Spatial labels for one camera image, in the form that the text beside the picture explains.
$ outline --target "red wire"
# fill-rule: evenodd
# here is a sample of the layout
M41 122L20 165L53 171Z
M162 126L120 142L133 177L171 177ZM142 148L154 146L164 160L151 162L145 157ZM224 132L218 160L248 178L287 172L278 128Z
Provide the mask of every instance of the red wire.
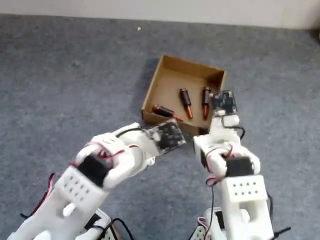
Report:
M32 215L34 215L36 213L36 211L41 207L41 205L44 203L44 201L47 199L47 197L49 196L49 194L52 191L53 181L54 181L54 176L55 175L56 174L54 172L50 174L50 177L49 177L49 180L48 180L48 188L47 188L46 192L44 193L43 197L41 198L40 202L38 203L38 205L35 207L35 209L29 215L24 215L23 213L20 213L21 217L23 217L24 219L28 219Z
M122 154L122 153L124 153L125 152L125 150L124 149L122 149L122 150L120 150L120 151L117 151L115 154L113 154L113 155L111 155L111 156L105 156L105 157L102 157L103 159L112 159L113 157L115 157L115 156L117 156L118 154Z

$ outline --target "black wire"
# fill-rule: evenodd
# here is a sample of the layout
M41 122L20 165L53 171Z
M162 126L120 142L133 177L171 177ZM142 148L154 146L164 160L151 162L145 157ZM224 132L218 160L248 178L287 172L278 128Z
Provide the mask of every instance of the black wire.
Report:
M118 133L117 135L115 135L117 138L119 138L120 136L122 136L123 134L126 134L128 132L131 132L131 131L142 131L143 129L141 127L135 127L135 128L130 128L130 129L127 129L127 130L124 130L120 133Z
M269 198L269 202L270 202L270 209L269 209L269 216L270 216L270 220L271 223L274 220L274 199L272 198L272 196L269 194L269 192L266 192L268 198Z
M273 234L273 237L270 239L270 240L275 240L275 239L277 239L278 237L279 237L279 235L281 235L281 234L283 234L283 233L285 233L285 232L287 232L287 231L289 231L289 230L291 230L291 227L290 226L288 226L288 227L286 227L286 228L284 228L284 229L282 229L282 230L280 230L280 231L275 231Z
M212 203L211 203L211 216L210 216L210 224L208 226L208 230L205 232L204 239L206 239L208 232L211 228L212 224L212 218L214 217L214 203L215 203L215 195L214 195L214 186L211 187L211 193L212 193Z
M125 228L126 232L128 233L128 235L130 237L130 240L134 240L134 236L132 235L132 233L129 230L128 226L119 217L116 217L116 218L112 219L111 222L105 228L103 228L103 231L102 231L100 237L97 240L102 240L106 236L107 230L112 226L112 224L114 224L117 221L120 222L123 225L123 227Z
M102 231L105 230L105 228L103 226L99 226L99 225L93 225L92 227L90 227L91 229L101 229Z
M221 123L225 129L240 129L240 130L242 130L240 139L242 140L244 138L244 136L246 134L246 130L243 126L225 126L225 116L221 117Z

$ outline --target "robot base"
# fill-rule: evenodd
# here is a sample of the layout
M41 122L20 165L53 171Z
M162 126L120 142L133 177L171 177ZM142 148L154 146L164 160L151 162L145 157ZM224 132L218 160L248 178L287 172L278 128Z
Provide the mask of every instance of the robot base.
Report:
M211 208L207 209L204 212L204 216L206 218L206 221L208 222L207 225L209 225L210 219L211 219ZM215 233L214 236L211 235L210 236L211 238L207 236L206 238L207 240L208 239L210 240L226 240L227 239L225 234L224 218L223 218L222 210L220 207L213 208L212 223L211 223L211 227L208 234L212 232ZM206 234L206 229L203 226L198 225L188 240L205 240L205 234Z
M101 226L105 227L111 222L111 218L104 213L101 209L98 209L94 216L89 220L86 226L83 228L81 232L79 232L79 236L75 240L98 240L100 238L96 238L97 231L102 232L102 229L96 228L94 231L92 226ZM116 231L114 226L111 226L105 233L105 237L101 238L101 240L119 240L120 236ZM38 236L34 238L34 240L51 240L51 234L49 231L44 231L40 233Z

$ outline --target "cardboard box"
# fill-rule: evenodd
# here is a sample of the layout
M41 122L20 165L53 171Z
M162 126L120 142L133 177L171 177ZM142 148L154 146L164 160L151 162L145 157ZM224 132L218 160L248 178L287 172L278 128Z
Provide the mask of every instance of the cardboard box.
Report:
M173 56L162 56L142 106L142 119L152 124L166 121L167 117L152 112L153 105L159 104L184 118L184 122L179 122L182 131L193 136L208 132L212 111L209 111L207 120L204 120L202 90L204 87L210 87L212 92L219 92L223 88L225 75L223 69ZM181 88L188 90L193 119L188 119L181 103Z

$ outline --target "gray carpet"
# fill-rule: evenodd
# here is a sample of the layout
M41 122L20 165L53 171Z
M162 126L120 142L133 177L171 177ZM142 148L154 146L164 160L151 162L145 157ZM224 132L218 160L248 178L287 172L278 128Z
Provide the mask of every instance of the gray carpet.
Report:
M94 135L141 122L162 54L219 66L243 144L261 159L279 240L320 234L320 46L305 31L193 23L0 16L0 238ZM138 240L186 240L210 206L190 143L119 185L102 209ZM219 190L215 190L219 205Z

